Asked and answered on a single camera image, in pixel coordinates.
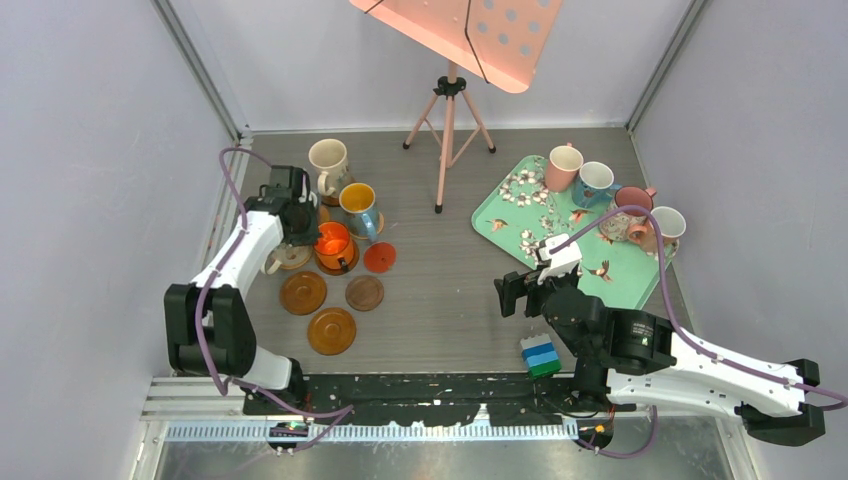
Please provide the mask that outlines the yellow inside blue mug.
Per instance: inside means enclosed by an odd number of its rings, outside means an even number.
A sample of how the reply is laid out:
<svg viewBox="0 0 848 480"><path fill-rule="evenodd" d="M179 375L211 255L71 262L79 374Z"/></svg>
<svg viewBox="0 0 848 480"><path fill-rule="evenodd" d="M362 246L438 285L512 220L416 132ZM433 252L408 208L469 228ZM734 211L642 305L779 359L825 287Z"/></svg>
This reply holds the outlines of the yellow inside blue mug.
<svg viewBox="0 0 848 480"><path fill-rule="evenodd" d="M366 183L351 183L346 186L340 194L340 206L345 214L345 222L348 228L348 215L364 215L364 223L367 225L370 235L376 233L376 217L380 210L376 204L375 190Z"/></svg>

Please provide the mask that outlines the cream shell pattern mug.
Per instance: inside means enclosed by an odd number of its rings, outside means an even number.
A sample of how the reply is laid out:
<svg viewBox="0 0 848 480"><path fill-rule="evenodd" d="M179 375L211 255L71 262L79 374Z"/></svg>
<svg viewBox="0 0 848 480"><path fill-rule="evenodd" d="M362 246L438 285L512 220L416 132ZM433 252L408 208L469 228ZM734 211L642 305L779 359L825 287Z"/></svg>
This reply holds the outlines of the cream shell pattern mug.
<svg viewBox="0 0 848 480"><path fill-rule="evenodd" d="M314 143L309 149L308 160L318 173L316 186L322 197L337 199L342 190L354 182L347 147L338 139Z"/></svg>

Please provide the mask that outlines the large ridged brown wooden coaster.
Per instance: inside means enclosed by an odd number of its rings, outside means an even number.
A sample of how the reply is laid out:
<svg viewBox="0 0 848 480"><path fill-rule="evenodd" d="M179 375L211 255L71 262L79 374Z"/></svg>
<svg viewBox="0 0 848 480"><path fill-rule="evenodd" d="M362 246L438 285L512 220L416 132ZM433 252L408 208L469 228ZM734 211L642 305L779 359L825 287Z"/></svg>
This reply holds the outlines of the large ridged brown wooden coaster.
<svg viewBox="0 0 848 480"><path fill-rule="evenodd" d="M341 276L352 272L360 261L360 248L356 242L349 244L352 257L347 259L344 255L336 257L328 257L329 263L325 263L325 258L317 252L313 253L315 266L320 272L330 276Z"/></svg>

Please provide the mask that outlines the dark walnut coaster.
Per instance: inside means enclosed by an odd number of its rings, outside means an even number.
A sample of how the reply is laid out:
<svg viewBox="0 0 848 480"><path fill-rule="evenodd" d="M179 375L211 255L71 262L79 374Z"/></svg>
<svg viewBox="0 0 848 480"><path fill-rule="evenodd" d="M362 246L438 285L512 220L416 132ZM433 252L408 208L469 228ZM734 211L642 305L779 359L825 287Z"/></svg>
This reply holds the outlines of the dark walnut coaster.
<svg viewBox="0 0 848 480"><path fill-rule="evenodd" d="M366 312L377 308L384 299L383 283L375 276L353 278L345 290L345 299L354 310Z"/></svg>

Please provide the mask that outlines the green inside cream mug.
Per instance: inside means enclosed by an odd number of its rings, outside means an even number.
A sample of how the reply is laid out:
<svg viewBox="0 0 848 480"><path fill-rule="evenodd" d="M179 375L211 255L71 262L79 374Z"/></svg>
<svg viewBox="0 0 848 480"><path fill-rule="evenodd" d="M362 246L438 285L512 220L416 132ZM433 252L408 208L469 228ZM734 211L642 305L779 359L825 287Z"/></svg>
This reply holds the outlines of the green inside cream mug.
<svg viewBox="0 0 848 480"><path fill-rule="evenodd" d="M260 266L260 272L272 275L279 270L295 270L304 266L312 257L311 246L293 246L280 244Z"/></svg>

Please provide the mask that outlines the orange mug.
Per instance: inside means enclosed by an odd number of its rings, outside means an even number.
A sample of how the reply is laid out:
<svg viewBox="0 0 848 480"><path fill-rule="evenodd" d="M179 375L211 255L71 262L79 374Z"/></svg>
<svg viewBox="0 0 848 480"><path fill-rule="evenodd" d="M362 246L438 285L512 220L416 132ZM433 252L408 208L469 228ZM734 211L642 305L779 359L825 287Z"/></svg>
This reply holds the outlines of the orange mug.
<svg viewBox="0 0 848 480"><path fill-rule="evenodd" d="M347 259L352 257L349 244L354 242L347 227L339 222L329 221L319 225L320 237L313 246L314 252L325 258L344 255Z"/></svg>

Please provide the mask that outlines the red round paper coaster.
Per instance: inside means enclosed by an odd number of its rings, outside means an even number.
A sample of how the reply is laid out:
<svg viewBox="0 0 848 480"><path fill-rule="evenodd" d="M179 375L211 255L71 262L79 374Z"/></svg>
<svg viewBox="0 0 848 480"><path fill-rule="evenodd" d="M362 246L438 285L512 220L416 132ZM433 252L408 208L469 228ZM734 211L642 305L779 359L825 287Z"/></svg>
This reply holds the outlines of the red round paper coaster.
<svg viewBox="0 0 848 480"><path fill-rule="evenodd" d="M396 248L389 242L374 243L366 249L363 257L365 268L375 274L388 272L396 260Z"/></svg>

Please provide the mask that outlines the woven rattan coaster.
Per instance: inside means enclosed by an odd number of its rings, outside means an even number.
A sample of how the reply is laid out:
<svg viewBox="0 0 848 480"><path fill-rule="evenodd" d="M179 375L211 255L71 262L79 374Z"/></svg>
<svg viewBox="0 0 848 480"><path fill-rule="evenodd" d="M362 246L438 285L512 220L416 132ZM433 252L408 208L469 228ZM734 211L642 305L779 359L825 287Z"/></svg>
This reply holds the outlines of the woven rattan coaster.
<svg viewBox="0 0 848 480"><path fill-rule="evenodd" d="M385 226L385 218L382 213L380 213L376 219L375 227L376 233L374 235L369 234L369 230L367 225L364 223L364 215L348 215L346 219L348 220L348 230L352 237L360 239L360 240L369 240L371 242L376 242L376 238L380 233L383 232Z"/></svg>

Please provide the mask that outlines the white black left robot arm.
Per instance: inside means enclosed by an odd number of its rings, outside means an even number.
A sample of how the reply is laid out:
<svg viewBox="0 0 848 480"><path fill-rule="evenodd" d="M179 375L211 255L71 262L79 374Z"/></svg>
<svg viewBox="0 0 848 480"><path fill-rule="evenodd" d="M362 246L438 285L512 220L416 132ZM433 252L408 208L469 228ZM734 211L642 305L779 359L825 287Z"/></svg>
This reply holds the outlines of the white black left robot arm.
<svg viewBox="0 0 848 480"><path fill-rule="evenodd" d="M239 220L214 259L189 283L164 295L168 358L181 373L227 375L268 390L280 412L298 412L307 398L300 363L260 347L245 297L267 257L281 245L312 248L320 238L308 173L272 167L258 195L239 208Z"/></svg>

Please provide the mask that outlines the light plain wooden coaster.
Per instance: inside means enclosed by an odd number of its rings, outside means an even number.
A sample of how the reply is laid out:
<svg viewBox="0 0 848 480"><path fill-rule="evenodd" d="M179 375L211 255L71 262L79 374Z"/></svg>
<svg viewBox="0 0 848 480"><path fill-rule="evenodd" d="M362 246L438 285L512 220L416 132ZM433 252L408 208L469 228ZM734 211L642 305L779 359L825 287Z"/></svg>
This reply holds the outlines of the light plain wooden coaster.
<svg viewBox="0 0 848 480"><path fill-rule="evenodd" d="M331 212L325 205L320 205L318 208L318 223L324 224L331 220Z"/></svg>

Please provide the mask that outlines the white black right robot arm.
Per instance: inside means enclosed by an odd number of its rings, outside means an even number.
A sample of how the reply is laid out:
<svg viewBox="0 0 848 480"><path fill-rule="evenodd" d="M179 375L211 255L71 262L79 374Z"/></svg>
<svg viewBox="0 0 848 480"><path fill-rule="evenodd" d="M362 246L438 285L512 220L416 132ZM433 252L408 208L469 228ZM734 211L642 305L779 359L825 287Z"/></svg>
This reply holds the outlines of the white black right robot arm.
<svg viewBox="0 0 848 480"><path fill-rule="evenodd" d="M804 387L819 382L816 363L777 364L693 345L670 320L643 310L609 307L577 287L576 273L541 279L510 272L494 282L502 316L525 298L525 314L542 316L575 357L569 396L575 407L604 410L646 404L739 421L749 436L774 445L803 446L826 432L824 411Z"/></svg>

